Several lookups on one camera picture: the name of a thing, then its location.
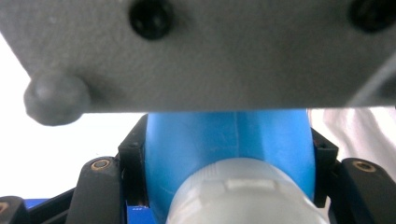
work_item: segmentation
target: black screw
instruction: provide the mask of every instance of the black screw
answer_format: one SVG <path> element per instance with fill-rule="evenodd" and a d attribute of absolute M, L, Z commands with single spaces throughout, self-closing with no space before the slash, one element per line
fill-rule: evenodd
<path fill-rule="evenodd" d="M 349 9 L 349 17 L 366 33 L 382 31 L 396 22 L 396 1 L 355 0 Z"/>
<path fill-rule="evenodd" d="M 134 31 L 142 37 L 160 39 L 172 27 L 172 7 L 164 0 L 140 0 L 132 5 L 129 19 Z"/>

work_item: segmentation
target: blue cylinder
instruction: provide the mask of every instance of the blue cylinder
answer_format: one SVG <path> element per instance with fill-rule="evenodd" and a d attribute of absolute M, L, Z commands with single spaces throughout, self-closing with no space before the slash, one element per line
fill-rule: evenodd
<path fill-rule="evenodd" d="M 313 198 L 315 155 L 305 110 L 152 113 L 145 153 L 148 198 L 158 223 L 165 222 L 185 179 L 230 158 L 271 163 Z"/>

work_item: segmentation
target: white plastic fitting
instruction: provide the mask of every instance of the white plastic fitting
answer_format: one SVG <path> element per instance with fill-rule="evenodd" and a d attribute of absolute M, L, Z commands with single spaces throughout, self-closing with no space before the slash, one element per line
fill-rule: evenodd
<path fill-rule="evenodd" d="M 218 161 L 177 190 L 166 223 L 328 223 L 283 172 L 254 159 Z"/>

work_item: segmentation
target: screw head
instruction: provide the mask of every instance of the screw head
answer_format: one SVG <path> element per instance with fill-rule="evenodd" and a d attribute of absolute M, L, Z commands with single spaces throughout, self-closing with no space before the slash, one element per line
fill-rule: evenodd
<path fill-rule="evenodd" d="M 396 22 L 396 1 L 355 0 L 350 6 L 349 18 L 366 33 L 382 31 Z"/>
<path fill-rule="evenodd" d="M 102 170 L 105 169 L 108 165 L 110 164 L 110 161 L 108 160 L 99 160 L 99 161 L 95 161 L 92 165 L 91 165 L 91 169 L 97 171 L 97 170 Z"/>
<path fill-rule="evenodd" d="M 353 161 L 352 164 L 356 168 L 360 169 L 361 171 L 367 172 L 367 173 L 373 173 L 376 171 L 375 167 L 372 164 L 367 163 L 365 161 Z"/>
<path fill-rule="evenodd" d="M 172 27 L 172 7 L 164 0 L 140 0 L 132 5 L 129 19 L 137 34 L 148 40 L 160 39 Z"/>

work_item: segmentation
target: blue base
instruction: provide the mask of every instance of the blue base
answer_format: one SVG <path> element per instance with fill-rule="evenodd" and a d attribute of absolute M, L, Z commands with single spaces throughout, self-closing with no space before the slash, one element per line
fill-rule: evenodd
<path fill-rule="evenodd" d="M 47 199 L 27 199 L 26 208 L 32 208 Z M 147 207 L 128 206 L 128 224 L 155 224 L 151 209 Z"/>
<path fill-rule="evenodd" d="M 149 114 L 146 177 L 156 220 L 165 222 L 188 176 L 238 157 L 273 164 L 313 198 L 315 155 L 305 110 Z"/>

